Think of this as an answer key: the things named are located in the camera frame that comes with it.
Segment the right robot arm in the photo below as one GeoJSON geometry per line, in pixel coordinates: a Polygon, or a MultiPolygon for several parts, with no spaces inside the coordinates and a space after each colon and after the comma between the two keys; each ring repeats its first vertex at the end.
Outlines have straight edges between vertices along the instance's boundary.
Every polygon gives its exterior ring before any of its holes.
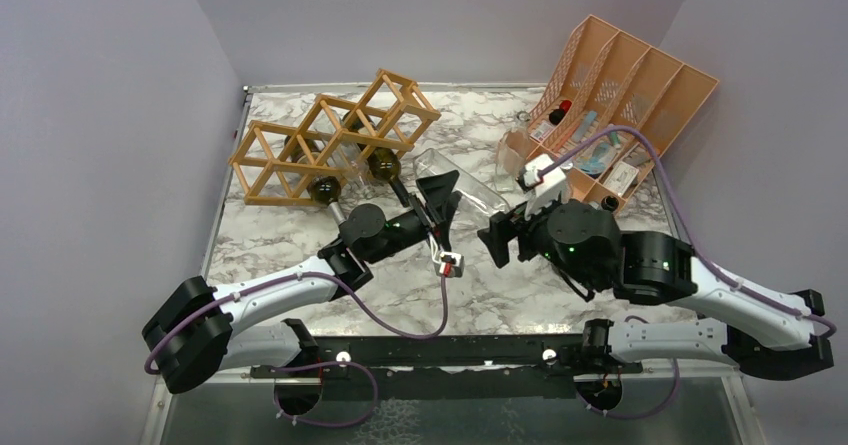
{"type": "Polygon", "coordinates": [[[611,291],[635,305],[667,305],[696,319],[633,324],[588,321],[571,361],[600,372],[645,359],[715,361],[765,380],[789,381],[831,368],[827,337],[816,333],[823,299],[813,290],[781,293],[735,277],[686,242],[655,231],[623,231],[614,216],[576,200],[527,216],[494,214],[478,237],[497,267],[517,257],[546,259],[580,297],[611,291]]]}

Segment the green wine bottle silver neck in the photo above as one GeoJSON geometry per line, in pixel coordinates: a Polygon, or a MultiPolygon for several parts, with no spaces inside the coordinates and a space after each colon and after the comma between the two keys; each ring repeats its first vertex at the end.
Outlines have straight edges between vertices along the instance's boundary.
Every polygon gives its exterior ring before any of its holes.
{"type": "MultiPolygon", "coordinates": [[[[292,136],[287,136],[284,140],[284,145],[287,145],[290,141],[295,140],[292,136]]],[[[313,158],[317,158],[326,145],[326,142],[323,140],[305,139],[305,142],[313,158]]],[[[306,164],[308,162],[308,157],[302,147],[300,145],[296,145],[290,154],[288,161],[306,164]]],[[[327,161],[327,165],[335,167],[337,165],[336,159],[331,156],[327,161]]],[[[296,188],[303,177],[303,175],[292,172],[284,172],[283,176],[292,191],[296,188]]],[[[309,197],[313,201],[326,206],[337,225],[341,225],[346,220],[344,211],[339,203],[341,191],[342,185],[339,179],[335,176],[329,175],[316,175],[309,180],[308,185],[306,186],[306,192],[309,197]]]]}

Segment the clear tall glass bottle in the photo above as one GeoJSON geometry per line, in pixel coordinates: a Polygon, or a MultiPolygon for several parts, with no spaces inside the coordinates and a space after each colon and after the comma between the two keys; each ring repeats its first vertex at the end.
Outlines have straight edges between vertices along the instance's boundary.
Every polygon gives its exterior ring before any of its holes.
{"type": "Polygon", "coordinates": [[[413,158],[416,178],[424,178],[456,171],[459,174],[454,190],[462,195],[459,213],[467,220],[486,222],[496,212],[506,212],[509,203],[492,188],[434,148],[429,148],[413,158]]]}

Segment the clear square glass bottle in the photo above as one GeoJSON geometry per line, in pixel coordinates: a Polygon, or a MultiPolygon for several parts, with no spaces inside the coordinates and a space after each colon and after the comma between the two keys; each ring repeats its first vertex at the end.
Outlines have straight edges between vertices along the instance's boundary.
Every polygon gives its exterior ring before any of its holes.
{"type": "Polygon", "coordinates": [[[514,188],[516,178],[534,149],[534,142],[528,133],[530,120],[528,112],[517,112],[512,124],[498,142],[494,174],[497,192],[509,192],[514,188]]]}

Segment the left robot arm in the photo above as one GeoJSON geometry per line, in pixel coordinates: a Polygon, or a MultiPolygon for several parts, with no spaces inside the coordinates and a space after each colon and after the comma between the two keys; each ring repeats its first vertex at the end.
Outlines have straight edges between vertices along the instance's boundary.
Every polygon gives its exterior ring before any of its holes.
{"type": "Polygon", "coordinates": [[[458,272],[462,259],[450,250],[449,231],[462,198],[459,177],[453,170],[418,179],[408,211],[392,219],[377,205],[356,206],[330,244],[288,269],[217,286],[201,276],[184,280],[142,329],[145,372],[179,394],[221,369],[252,365],[256,350],[234,345],[238,335],[290,310],[355,297],[372,279],[371,265],[419,243],[430,246],[441,279],[458,272]]]}

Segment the small clear glass jar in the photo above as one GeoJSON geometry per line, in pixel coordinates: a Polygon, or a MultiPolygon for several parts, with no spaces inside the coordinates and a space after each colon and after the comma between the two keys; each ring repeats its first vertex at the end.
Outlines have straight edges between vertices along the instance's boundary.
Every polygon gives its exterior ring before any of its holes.
{"type": "MultiPolygon", "coordinates": [[[[320,119],[314,124],[314,130],[325,135],[325,138],[319,140],[317,145],[321,153],[329,145],[335,128],[329,120],[320,119]]],[[[342,141],[329,156],[326,164],[335,168],[345,168],[347,172],[344,177],[347,184],[351,186],[352,193],[358,198],[370,199],[374,196],[374,189],[367,179],[367,168],[358,161],[359,154],[360,150],[355,143],[342,141]]]]}

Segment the dark green wine bottle labelled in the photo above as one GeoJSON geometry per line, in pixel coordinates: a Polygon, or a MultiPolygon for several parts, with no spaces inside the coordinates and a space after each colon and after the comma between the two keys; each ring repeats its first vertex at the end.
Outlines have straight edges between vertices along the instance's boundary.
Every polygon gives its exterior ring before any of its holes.
{"type": "Polygon", "coordinates": [[[400,179],[401,164],[397,155],[391,149],[376,147],[367,157],[366,162],[372,177],[388,184],[401,205],[409,207],[410,196],[400,179]]]}

